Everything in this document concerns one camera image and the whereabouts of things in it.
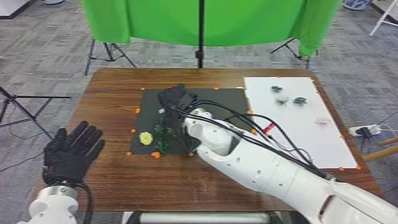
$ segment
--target wooden table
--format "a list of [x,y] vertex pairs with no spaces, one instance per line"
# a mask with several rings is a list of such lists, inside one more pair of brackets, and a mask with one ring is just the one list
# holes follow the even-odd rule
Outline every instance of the wooden table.
[[70,128],[83,120],[106,131],[107,148],[90,171],[97,211],[267,211],[292,210],[283,201],[241,186],[202,159],[170,155],[129,156],[143,88],[244,86],[244,76],[312,77],[346,135],[362,170],[331,173],[381,196],[376,179],[349,137],[335,106],[314,73],[280,69],[102,69],[93,77]]

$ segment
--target white cord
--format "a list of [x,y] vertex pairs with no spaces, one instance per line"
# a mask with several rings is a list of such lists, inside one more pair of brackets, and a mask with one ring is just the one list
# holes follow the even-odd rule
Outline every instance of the white cord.
[[379,127],[386,127],[388,129],[383,129],[383,128],[381,128],[381,131],[392,131],[394,134],[395,134],[395,137],[397,137],[397,131],[398,131],[398,130],[395,130],[386,124],[381,124]]

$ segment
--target tripod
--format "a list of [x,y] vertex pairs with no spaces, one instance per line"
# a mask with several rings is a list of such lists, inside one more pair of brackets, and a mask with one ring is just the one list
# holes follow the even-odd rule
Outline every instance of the tripod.
[[271,52],[271,54],[274,54],[274,53],[282,50],[282,48],[287,47],[289,50],[290,50],[290,52],[292,52],[292,54],[294,54],[294,56],[296,56],[296,58],[298,58],[301,61],[306,61],[306,69],[310,70],[312,57],[308,56],[308,59],[306,59],[305,56],[299,55],[299,54],[296,53],[296,51],[294,51],[294,49],[292,49],[292,47],[290,47],[290,43],[292,43],[294,40],[296,40],[296,38],[292,38],[292,39],[285,42],[285,44],[278,47],[278,49]]
[[[0,94],[4,95],[6,97],[6,100],[4,100],[4,108],[3,108],[3,113],[0,113],[0,128],[15,125],[15,124],[20,124],[20,123],[26,123],[29,121],[35,122],[38,128],[42,129],[45,135],[49,136],[51,139],[54,139],[47,129],[44,128],[40,122],[38,122],[38,116],[47,108],[47,105],[49,103],[52,102],[54,99],[72,99],[72,97],[68,96],[17,96],[17,95],[12,95],[10,92],[6,91],[6,89],[0,87]],[[28,108],[24,107],[22,103],[19,102],[17,99],[47,99],[47,102],[36,112],[36,114],[33,114],[28,110]],[[19,120],[19,121],[13,121],[10,122],[8,124],[3,124],[3,121],[4,121],[4,116],[6,116],[6,111],[8,111],[8,107],[10,107],[10,104],[15,104],[15,107],[20,109],[22,113],[26,114],[28,118]]]
[[[97,48],[97,40],[93,39],[93,41],[91,41],[90,59],[88,59],[86,72],[84,72],[84,75],[86,76],[90,75],[91,61],[93,60],[102,60],[102,61],[107,61],[107,62],[116,62],[118,59],[125,57],[127,60],[129,60],[129,63],[138,68],[138,65],[134,64],[134,61],[132,61],[132,59],[131,59],[125,51],[122,50],[122,47],[118,46],[118,44],[116,43],[104,43],[104,47],[106,47],[106,53],[107,53],[107,56],[109,56],[107,59],[93,56],[95,48]],[[122,53],[122,56],[120,57],[115,56],[115,50],[118,50],[120,53]]]

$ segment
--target orange object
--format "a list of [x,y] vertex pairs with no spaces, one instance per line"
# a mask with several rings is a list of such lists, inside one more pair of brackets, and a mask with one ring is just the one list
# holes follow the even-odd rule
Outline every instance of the orange object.
[[154,156],[155,159],[161,159],[161,152],[154,152],[152,156]]

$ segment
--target wrist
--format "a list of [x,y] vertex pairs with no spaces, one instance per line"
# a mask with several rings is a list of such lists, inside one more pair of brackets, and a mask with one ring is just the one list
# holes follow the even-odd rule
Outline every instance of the wrist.
[[42,190],[38,198],[42,198],[45,196],[51,196],[51,195],[68,196],[74,199],[77,199],[79,198],[79,191],[70,186],[54,185]]

